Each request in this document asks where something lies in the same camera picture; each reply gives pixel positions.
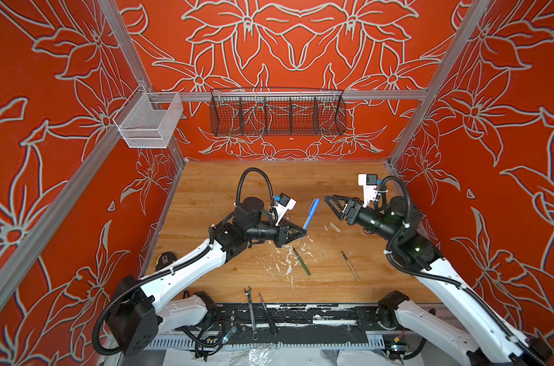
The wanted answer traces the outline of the blue pen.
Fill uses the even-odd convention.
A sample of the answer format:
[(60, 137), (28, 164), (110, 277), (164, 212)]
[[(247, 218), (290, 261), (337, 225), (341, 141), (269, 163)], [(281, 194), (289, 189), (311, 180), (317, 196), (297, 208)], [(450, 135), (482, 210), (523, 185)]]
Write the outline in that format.
[(309, 209), (309, 211), (308, 211), (307, 219), (306, 219), (306, 221), (304, 222), (304, 226), (303, 226), (303, 229), (304, 229), (304, 230), (307, 230), (307, 229), (308, 229), (308, 227), (309, 227), (309, 225), (310, 225), (310, 223), (311, 223), (313, 217), (315, 216), (315, 213), (316, 213), (316, 211), (317, 211), (317, 209), (318, 209), (318, 206), (319, 206), (320, 202), (321, 202), (321, 199), (320, 199), (320, 198), (315, 198), (315, 199), (312, 201), (312, 203), (311, 203), (311, 205), (310, 205), (310, 209)]

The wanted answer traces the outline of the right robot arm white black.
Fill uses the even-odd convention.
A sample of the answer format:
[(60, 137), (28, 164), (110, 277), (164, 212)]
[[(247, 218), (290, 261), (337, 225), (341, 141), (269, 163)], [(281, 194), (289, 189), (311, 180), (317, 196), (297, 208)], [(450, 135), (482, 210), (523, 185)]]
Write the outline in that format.
[(460, 322), (457, 328), (393, 291), (378, 303), (384, 329), (409, 329), (461, 365), (546, 365), (552, 351), (544, 341), (515, 329), (469, 286), (443, 253), (417, 231), (421, 213), (405, 183), (362, 174), (362, 198), (327, 195), (339, 221), (359, 225), (386, 240), (384, 255), (398, 271), (431, 290)]

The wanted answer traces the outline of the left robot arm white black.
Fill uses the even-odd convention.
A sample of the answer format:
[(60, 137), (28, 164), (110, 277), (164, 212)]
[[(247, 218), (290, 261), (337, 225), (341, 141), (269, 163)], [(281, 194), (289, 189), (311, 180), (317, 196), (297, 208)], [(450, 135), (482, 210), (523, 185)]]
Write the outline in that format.
[(129, 275), (119, 282), (92, 330), (96, 353), (132, 356), (160, 333), (199, 325), (213, 312), (214, 301), (208, 294), (200, 291), (176, 306), (171, 305), (174, 297), (252, 246), (272, 242), (281, 248), (306, 236), (305, 228), (286, 219), (286, 213), (295, 208), (293, 198), (271, 193), (265, 205), (259, 198), (241, 197), (251, 172), (270, 181), (263, 170), (246, 169), (237, 185), (234, 210), (208, 228), (208, 236), (198, 247), (151, 275)]

